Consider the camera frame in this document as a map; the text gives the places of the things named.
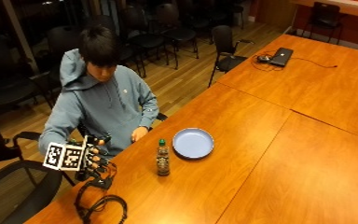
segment young man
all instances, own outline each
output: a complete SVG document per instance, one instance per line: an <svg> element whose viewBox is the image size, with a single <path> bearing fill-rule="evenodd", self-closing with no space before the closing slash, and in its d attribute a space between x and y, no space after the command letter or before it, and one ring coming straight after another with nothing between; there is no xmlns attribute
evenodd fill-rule
<svg viewBox="0 0 358 224"><path fill-rule="evenodd" d="M47 120L39 148L64 144L81 122L96 136L110 134L108 159L148 133L158 114L157 99L134 71L117 65L120 44L113 32L92 26L80 34L80 47L64 55L63 91Z"/></svg>

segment baseboard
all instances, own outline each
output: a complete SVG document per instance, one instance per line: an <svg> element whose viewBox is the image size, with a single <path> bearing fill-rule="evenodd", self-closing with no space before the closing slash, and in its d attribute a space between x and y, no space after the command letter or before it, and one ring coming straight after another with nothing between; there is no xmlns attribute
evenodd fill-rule
<svg viewBox="0 0 358 224"><path fill-rule="evenodd" d="M295 31L295 33L296 33L298 36L302 35L302 32L303 32L303 30L300 30L300 29L296 29L296 31ZM311 34L310 31L304 31L303 36L310 36L310 34ZM319 34L316 34L316 33L312 33L311 38L315 39L315 40L320 40L320 41L327 42L327 40L328 40L330 37L326 36L326 35L319 35ZM336 44L336 41L338 41L336 38L331 38L331 39L330 39L330 43L331 43L331 44ZM348 42L348 41L346 41L346 40L339 40L339 44L338 44L338 45L344 46L344 47L348 47L348 48L351 48L351 49L358 49L358 44L355 44L355 43L352 43L352 42Z"/></svg>

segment bottle label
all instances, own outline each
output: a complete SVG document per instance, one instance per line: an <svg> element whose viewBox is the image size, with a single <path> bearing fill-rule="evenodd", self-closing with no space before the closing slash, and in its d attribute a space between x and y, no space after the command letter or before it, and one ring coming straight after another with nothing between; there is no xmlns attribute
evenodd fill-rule
<svg viewBox="0 0 358 224"><path fill-rule="evenodd" d="M157 157L158 175L169 175L169 159Z"/></svg>

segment hood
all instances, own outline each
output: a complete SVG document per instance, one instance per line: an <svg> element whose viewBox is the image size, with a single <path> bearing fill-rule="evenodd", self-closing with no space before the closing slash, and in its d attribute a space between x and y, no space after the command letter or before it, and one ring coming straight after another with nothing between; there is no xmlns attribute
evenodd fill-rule
<svg viewBox="0 0 358 224"><path fill-rule="evenodd" d="M77 49L69 50L60 65L60 81L67 91L81 91L93 87L98 80L85 74L85 62Z"/></svg>

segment gray hoodie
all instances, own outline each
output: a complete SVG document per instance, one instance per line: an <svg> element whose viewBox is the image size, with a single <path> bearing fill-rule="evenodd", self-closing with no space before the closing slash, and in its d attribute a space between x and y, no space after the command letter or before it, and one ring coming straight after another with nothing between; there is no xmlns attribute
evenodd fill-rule
<svg viewBox="0 0 358 224"><path fill-rule="evenodd" d="M60 67L63 90L39 139L40 152L47 154L51 142L64 144L81 122L89 133L112 136L105 145L108 158L130 144L130 134L150 127L158 114L156 95L129 68L117 66L106 82L85 74L85 62L77 49L64 55Z"/></svg>

